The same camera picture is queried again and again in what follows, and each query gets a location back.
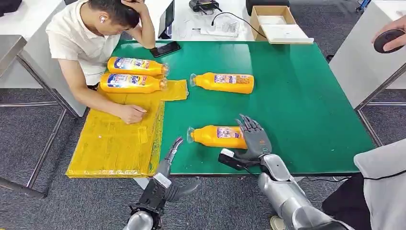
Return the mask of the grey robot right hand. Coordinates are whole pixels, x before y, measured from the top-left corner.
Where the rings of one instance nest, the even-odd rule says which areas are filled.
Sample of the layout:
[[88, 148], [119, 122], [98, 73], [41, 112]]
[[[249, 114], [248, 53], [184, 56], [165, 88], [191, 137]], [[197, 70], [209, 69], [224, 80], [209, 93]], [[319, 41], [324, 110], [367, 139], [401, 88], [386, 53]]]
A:
[[247, 146], [245, 153], [236, 152], [236, 156], [244, 160], [254, 160], [263, 155], [272, 153], [272, 145], [263, 127], [249, 116], [240, 114], [241, 119], [236, 119], [241, 135]]

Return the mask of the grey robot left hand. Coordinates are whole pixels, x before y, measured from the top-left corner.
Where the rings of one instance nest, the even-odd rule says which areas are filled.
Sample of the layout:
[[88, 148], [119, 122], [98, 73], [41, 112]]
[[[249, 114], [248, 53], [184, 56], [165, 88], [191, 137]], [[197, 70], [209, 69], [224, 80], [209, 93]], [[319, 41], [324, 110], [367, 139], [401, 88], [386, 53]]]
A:
[[174, 143], [171, 145], [165, 158], [159, 163], [157, 171], [153, 176], [157, 180], [158, 184], [164, 189], [164, 199], [168, 202], [174, 202], [179, 200], [184, 196], [192, 194], [201, 185], [202, 181], [200, 179], [194, 180], [191, 184], [179, 187], [174, 184], [170, 179], [170, 170], [172, 162], [174, 160], [175, 154], [182, 144], [183, 138], [177, 137]]

